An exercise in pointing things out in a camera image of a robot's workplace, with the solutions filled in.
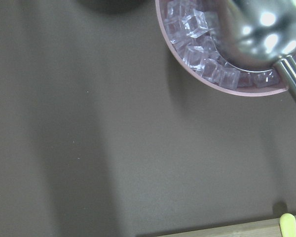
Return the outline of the yellow plastic knife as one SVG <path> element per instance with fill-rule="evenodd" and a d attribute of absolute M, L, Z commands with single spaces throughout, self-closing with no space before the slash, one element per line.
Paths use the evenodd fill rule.
<path fill-rule="evenodd" d="M 282 237 L 296 237 L 296 218 L 290 213 L 285 213 L 279 220 Z"/>

